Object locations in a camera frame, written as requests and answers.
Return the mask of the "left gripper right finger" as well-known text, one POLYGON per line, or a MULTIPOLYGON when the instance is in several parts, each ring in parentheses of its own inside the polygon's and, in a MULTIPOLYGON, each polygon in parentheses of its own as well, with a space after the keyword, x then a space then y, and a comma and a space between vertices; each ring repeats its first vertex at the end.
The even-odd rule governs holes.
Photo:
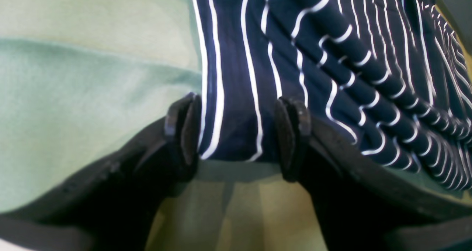
POLYGON ((401 180, 310 115, 275 104, 280 167, 310 194, 329 251, 470 251, 471 207, 401 180))

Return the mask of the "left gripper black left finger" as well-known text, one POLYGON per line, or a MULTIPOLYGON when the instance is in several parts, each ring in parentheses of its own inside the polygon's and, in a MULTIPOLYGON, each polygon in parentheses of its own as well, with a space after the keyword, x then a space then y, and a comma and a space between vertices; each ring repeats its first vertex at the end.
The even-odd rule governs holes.
POLYGON ((123 147, 1 214, 2 251, 143 251, 160 204, 197 171, 202 100, 189 93, 123 147))

